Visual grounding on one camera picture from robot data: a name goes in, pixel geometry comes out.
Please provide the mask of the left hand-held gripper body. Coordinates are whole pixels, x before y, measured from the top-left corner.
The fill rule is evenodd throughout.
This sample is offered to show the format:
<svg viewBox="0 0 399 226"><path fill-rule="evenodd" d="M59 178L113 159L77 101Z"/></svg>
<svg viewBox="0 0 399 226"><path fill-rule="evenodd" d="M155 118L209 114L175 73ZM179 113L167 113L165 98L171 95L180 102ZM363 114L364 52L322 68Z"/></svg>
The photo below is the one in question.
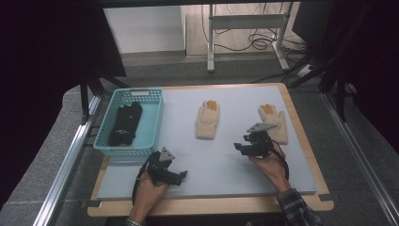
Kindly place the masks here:
<svg viewBox="0 0 399 226"><path fill-rule="evenodd" d="M175 156L163 147L160 151L152 153L148 158L147 172L156 186L161 184L174 185L178 179L177 173L168 170Z"/></svg>

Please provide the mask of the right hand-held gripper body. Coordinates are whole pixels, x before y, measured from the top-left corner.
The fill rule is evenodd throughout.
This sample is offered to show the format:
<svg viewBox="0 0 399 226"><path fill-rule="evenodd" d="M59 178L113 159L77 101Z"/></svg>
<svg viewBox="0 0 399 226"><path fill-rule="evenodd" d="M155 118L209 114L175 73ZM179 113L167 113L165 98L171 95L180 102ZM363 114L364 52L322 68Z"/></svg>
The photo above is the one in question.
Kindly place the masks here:
<svg viewBox="0 0 399 226"><path fill-rule="evenodd" d="M247 135L244 135L244 140L249 142L251 154L250 156L267 157L274 152L274 145L272 138L267 131L274 128L274 124L255 123L247 129Z"/></svg>

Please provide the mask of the teal plastic basket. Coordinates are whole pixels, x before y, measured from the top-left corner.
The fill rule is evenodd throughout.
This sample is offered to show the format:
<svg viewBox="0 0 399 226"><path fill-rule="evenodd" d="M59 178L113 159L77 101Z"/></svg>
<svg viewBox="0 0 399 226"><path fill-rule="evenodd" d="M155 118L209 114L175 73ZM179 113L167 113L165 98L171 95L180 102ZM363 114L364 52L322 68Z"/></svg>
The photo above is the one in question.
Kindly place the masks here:
<svg viewBox="0 0 399 226"><path fill-rule="evenodd" d="M139 102L143 107L131 145L111 147L108 138L119 107ZM163 91L160 88L116 89L104 114L93 147L108 156L148 156L157 149L163 115Z"/></svg>

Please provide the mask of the person's right hand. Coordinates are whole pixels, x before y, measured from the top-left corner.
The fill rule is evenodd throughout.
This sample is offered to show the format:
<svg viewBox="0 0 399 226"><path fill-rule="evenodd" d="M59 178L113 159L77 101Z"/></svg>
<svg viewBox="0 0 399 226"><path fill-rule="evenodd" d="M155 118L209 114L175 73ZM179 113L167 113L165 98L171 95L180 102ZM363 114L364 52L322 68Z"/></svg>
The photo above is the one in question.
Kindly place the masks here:
<svg viewBox="0 0 399 226"><path fill-rule="evenodd" d="M266 158L250 156L248 159L270 180L278 193L291 189L289 181L285 178L283 164L275 153L271 153Z"/></svg>

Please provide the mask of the person's left hand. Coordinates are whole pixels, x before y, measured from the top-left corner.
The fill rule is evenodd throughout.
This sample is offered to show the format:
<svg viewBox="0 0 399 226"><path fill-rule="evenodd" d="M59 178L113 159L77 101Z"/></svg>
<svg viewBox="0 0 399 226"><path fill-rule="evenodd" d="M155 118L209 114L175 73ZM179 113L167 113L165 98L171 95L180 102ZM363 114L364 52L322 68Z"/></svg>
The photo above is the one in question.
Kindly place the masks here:
<svg viewBox="0 0 399 226"><path fill-rule="evenodd" d="M168 184L155 186L150 175L144 171L138 182L135 203L129 219L142 224L153 207L163 198L167 189Z"/></svg>

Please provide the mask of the cream knitted glove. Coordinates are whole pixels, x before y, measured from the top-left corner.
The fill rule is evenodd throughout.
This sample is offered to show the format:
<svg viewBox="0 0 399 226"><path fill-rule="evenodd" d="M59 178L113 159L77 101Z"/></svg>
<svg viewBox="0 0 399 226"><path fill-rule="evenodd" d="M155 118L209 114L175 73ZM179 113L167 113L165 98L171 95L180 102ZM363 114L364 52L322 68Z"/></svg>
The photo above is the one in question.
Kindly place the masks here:
<svg viewBox="0 0 399 226"><path fill-rule="evenodd" d="M209 100L202 103L196 121L196 137L213 139L219 120L219 104Z"/></svg>
<svg viewBox="0 0 399 226"><path fill-rule="evenodd" d="M285 113L278 111L274 105L260 105L258 113L264 123L274 124L275 127L268 130L268 135L280 145L288 143L287 125Z"/></svg>

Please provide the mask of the grey foam mat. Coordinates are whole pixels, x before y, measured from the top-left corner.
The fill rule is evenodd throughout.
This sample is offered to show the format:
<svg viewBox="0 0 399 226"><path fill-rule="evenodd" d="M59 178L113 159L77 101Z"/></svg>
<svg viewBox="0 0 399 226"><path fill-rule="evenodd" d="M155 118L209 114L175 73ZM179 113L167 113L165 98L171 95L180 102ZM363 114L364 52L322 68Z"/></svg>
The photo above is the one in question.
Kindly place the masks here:
<svg viewBox="0 0 399 226"><path fill-rule="evenodd" d="M188 173L180 186L172 186L165 197L244 197L275 194L276 190L246 156L235 150L247 129L262 122L258 107L274 105L285 112L288 144L281 145L289 166L289 182L302 194L316 192L310 167L303 154L279 87L235 87L219 89L164 90L164 109L159 149L166 147L176 156L170 171ZM196 139L198 109L204 101L220 104L220 116L213 140ZM141 159L117 163L111 158L101 182L99 200L131 200Z"/></svg>

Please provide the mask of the white power strip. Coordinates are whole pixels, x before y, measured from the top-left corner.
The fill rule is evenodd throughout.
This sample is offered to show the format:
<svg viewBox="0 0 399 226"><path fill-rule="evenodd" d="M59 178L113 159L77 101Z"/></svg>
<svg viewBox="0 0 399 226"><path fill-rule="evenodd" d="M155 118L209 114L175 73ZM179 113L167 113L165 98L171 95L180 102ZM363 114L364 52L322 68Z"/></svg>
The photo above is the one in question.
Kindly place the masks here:
<svg viewBox="0 0 399 226"><path fill-rule="evenodd" d="M298 77L303 77L304 75L310 73L313 70L313 66L311 64L305 65L299 72L296 74Z"/></svg>

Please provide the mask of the black stand legs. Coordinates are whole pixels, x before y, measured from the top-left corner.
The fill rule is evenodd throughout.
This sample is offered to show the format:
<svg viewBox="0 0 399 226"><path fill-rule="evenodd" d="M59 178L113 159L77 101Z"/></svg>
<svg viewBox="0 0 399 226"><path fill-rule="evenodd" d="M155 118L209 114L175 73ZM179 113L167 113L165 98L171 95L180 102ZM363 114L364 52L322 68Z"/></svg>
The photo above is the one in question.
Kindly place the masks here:
<svg viewBox="0 0 399 226"><path fill-rule="evenodd" d="M298 78L292 83L288 83L289 88L296 88L303 83L311 80L316 75L324 73L322 80L320 81L318 88L321 92L331 91L334 84L337 85L337 91L335 94L335 109L339 118L346 122L344 114L344 100L347 97L345 91L345 78L343 74L343 57L350 43L350 38L344 38L334 51L332 57L323 65L317 67L315 70L310 71L306 75Z"/></svg>
<svg viewBox="0 0 399 226"><path fill-rule="evenodd" d="M91 73L87 70L80 72L80 95L81 95L81 107L82 107L82 120L81 124L86 124L90 119L89 113L89 102L88 102L88 92L96 97L101 97L105 94L104 86L101 82L101 78L106 81L116 85L119 88L127 89L128 85L114 76L105 73Z"/></svg>

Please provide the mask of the dark curtain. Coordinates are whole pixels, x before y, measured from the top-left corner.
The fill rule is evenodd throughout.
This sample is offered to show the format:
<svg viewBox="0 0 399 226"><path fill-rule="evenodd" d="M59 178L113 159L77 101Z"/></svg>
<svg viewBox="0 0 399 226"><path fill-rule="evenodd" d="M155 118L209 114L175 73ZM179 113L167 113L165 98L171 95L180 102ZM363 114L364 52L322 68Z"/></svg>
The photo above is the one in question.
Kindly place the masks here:
<svg viewBox="0 0 399 226"><path fill-rule="evenodd" d="M344 38L351 39L343 57L345 84L354 86L354 104L399 153L399 0L316 3L328 4L304 12L312 27L327 16L316 56L323 65Z"/></svg>
<svg viewBox="0 0 399 226"><path fill-rule="evenodd" d="M0 0L0 208L84 76L123 76L99 0Z"/></svg>

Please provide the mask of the white panel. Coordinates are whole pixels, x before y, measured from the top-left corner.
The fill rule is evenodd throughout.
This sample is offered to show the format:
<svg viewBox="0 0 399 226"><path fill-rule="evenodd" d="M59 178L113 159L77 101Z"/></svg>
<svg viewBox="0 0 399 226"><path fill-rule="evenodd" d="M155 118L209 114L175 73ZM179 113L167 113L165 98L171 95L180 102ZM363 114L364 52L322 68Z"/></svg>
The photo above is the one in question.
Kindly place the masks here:
<svg viewBox="0 0 399 226"><path fill-rule="evenodd" d="M106 8L104 14L121 54L185 49L180 6Z"/></svg>

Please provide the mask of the aluminium rail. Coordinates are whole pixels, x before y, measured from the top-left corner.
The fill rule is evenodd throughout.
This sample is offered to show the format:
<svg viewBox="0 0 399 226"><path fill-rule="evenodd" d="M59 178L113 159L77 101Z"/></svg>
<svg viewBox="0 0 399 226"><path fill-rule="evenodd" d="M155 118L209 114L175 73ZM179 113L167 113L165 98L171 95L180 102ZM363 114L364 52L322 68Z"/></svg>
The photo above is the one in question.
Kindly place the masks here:
<svg viewBox="0 0 399 226"><path fill-rule="evenodd" d="M362 172L364 178L366 179L369 187L373 191L377 202L379 203L383 213L388 219L391 226L399 226L399 208L394 203L388 189L382 184L382 182L377 177L372 165L366 158L363 150L359 146L358 141L354 137L351 129L344 122L339 114L336 112L333 100L325 93L321 94L324 102L327 105L327 109L332 116L333 120L337 124L343 139L348 146L350 153L354 156L360 171Z"/></svg>
<svg viewBox="0 0 399 226"><path fill-rule="evenodd" d="M37 214L37 217L32 226L48 226L52 216L56 210L58 201L60 200L61 194L64 191L65 185L67 184L71 175L74 163L80 154L80 151L85 142L88 130L93 122L93 115L98 109L98 105L101 102L101 97L94 96L88 105L88 120L84 124L80 124L73 137L72 143L66 152L66 155L60 165L59 171L47 193L46 198Z"/></svg>

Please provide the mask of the white metal desk frame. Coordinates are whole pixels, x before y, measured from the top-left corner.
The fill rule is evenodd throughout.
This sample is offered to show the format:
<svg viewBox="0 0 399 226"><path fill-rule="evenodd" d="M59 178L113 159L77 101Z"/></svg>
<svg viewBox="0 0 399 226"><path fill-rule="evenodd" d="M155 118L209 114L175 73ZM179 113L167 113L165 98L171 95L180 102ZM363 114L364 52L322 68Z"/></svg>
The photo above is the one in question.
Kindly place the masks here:
<svg viewBox="0 0 399 226"><path fill-rule="evenodd" d="M281 14L258 14L258 15L214 15L214 5L209 6L208 16L208 47L207 47L207 72L215 71L214 31L217 29L256 29L276 28L279 33L275 36L271 45L283 71L289 70L289 65L281 51L281 44L290 19L293 2L288 4L287 9Z"/></svg>

